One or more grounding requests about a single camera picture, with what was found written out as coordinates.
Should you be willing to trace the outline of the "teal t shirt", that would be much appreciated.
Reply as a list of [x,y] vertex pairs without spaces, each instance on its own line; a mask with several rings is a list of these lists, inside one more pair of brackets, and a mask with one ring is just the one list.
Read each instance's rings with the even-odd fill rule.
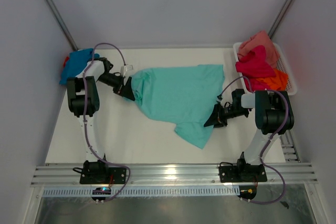
[[175,133],[203,149],[212,132],[204,126],[225,80],[223,65],[147,68],[132,76],[135,103],[151,120],[175,124]]

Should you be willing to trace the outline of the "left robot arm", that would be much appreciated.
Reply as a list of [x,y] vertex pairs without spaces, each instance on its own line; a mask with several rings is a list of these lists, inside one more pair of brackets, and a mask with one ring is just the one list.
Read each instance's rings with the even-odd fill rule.
[[131,87],[132,78],[127,73],[132,65],[124,65],[119,73],[111,73],[113,64],[107,58],[89,60],[83,71],[67,79],[68,108],[78,119],[86,146],[86,160],[83,167],[75,167],[74,172],[81,175],[81,184],[106,184],[110,180],[124,184],[126,169],[107,163],[106,154],[99,140],[97,114],[100,99],[97,82],[112,88],[114,94],[134,101]]

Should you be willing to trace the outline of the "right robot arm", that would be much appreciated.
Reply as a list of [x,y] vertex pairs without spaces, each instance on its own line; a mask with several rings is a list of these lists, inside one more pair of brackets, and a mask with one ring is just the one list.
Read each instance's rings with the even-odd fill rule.
[[221,105],[218,101],[204,127],[227,126],[229,119],[248,117],[251,110],[255,110],[256,133],[235,164],[219,164],[222,183],[266,182],[264,157],[273,142],[293,128],[295,119],[286,91],[245,93],[243,89],[232,92],[232,102],[228,105]]

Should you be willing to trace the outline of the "blue folded t shirt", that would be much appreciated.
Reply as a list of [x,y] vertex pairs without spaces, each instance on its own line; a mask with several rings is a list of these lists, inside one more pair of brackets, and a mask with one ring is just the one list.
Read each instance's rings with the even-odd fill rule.
[[93,64],[87,69],[92,61],[92,52],[93,48],[71,52],[69,59],[65,62],[59,84],[66,85],[68,78],[75,78],[77,76],[81,78],[82,72],[84,72],[85,69],[87,70],[85,76],[94,76],[97,81],[103,74],[104,67],[101,61],[96,60],[100,57],[99,54],[95,54]]

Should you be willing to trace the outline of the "red folded t shirt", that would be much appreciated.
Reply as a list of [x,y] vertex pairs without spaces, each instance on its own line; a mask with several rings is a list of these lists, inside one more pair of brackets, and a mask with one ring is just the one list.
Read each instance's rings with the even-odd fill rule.
[[63,67],[65,67],[66,66],[66,64],[67,64],[67,62],[68,62],[68,60],[70,59],[70,57],[69,56],[67,56],[66,58],[65,58],[65,60],[64,60],[64,62],[63,62]]

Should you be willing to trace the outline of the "orange t shirt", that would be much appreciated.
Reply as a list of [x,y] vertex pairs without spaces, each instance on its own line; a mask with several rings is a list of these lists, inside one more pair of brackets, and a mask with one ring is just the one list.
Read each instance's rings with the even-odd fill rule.
[[289,80],[288,75],[278,69],[274,69],[274,72],[274,77],[257,78],[256,80],[265,84],[267,89],[285,91]]

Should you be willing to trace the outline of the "black controller board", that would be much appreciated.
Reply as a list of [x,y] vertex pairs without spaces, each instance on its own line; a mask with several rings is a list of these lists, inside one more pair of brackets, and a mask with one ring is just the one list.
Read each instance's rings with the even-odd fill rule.
[[253,200],[256,197],[257,188],[255,186],[239,186],[239,199]]
[[94,201],[103,201],[111,196],[111,189],[109,187],[97,187],[91,193],[91,198]]

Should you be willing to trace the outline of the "salmon pink t shirt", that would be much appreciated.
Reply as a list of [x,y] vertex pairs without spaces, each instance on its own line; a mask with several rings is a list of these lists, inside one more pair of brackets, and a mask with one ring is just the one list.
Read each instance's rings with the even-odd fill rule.
[[262,30],[247,41],[243,42],[238,48],[238,59],[246,56],[252,49],[257,46],[264,46],[266,51],[266,63],[268,63],[272,68],[277,67],[277,61],[280,58],[280,54],[276,49],[274,43],[269,38],[268,34]]

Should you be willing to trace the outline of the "left black controller board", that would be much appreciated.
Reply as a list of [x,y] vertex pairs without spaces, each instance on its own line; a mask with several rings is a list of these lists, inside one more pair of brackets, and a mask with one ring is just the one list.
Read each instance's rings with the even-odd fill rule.
[[94,201],[103,201],[111,196],[111,189],[109,187],[97,187],[91,193],[91,198]]

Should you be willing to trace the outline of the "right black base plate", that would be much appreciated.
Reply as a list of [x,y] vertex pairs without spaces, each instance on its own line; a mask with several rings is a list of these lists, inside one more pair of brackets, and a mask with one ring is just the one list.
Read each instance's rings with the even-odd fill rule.
[[220,163],[218,170],[221,183],[253,183],[267,181],[267,175],[263,165],[223,165],[223,163]]

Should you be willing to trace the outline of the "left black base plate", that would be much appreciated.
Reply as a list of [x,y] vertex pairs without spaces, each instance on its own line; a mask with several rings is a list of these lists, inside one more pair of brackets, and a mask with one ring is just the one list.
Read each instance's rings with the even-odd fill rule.
[[79,184],[125,184],[127,170],[121,167],[82,169]]

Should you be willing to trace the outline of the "aluminium front rail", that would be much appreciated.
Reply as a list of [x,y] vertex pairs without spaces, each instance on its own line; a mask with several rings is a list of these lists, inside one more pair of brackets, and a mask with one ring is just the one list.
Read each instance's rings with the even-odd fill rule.
[[[53,186],[77,186],[82,175],[73,170],[77,164],[50,164],[38,166],[35,169],[31,181],[32,187],[53,187]],[[139,186],[179,186],[179,185],[218,185],[223,182],[225,185],[234,184],[233,178],[227,176],[226,168],[233,170],[228,164],[133,164],[130,165],[130,173],[121,175],[124,182],[130,176],[129,185]],[[267,177],[266,183],[280,184],[281,178],[287,184],[316,183],[317,176],[309,163],[274,163],[271,168],[266,167],[265,171],[253,179],[253,182],[262,183],[263,176]]]

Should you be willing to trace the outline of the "right corner frame post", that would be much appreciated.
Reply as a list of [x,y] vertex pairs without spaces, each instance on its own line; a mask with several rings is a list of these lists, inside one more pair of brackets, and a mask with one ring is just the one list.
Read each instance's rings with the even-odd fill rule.
[[269,32],[268,36],[271,40],[273,40],[278,28],[280,27],[280,24],[284,20],[286,14],[288,13],[290,7],[294,4],[295,0],[285,0],[282,7],[280,8],[280,11],[278,15],[276,16],[276,19],[274,20]]

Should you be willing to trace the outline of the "corner frame post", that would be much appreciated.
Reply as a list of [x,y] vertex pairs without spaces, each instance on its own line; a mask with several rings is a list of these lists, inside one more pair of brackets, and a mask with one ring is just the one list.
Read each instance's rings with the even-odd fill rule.
[[73,36],[71,35],[64,19],[61,16],[60,11],[58,10],[54,0],[44,0],[46,5],[48,6],[52,16],[54,17],[56,23],[58,24],[62,34],[64,35],[66,41],[68,42],[70,48],[73,51],[77,51],[78,50],[78,46],[75,42],[75,40],[73,39]]
[[280,8],[280,11],[278,15],[276,16],[276,19],[274,20],[269,32],[268,36],[271,40],[273,40],[278,28],[280,27],[280,24],[284,20],[286,14],[288,13],[290,7],[294,4],[295,0],[285,0],[282,7]]

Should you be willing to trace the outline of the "left corner frame post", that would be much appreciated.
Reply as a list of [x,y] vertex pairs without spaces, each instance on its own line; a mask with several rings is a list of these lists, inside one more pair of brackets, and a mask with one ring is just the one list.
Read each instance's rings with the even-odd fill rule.
[[46,5],[48,6],[52,16],[54,17],[56,23],[58,24],[62,34],[64,35],[66,41],[68,42],[70,48],[73,51],[77,51],[78,50],[78,46],[75,42],[75,40],[73,39],[73,36],[71,35],[64,19],[61,16],[60,11],[58,10],[54,0],[44,0]]

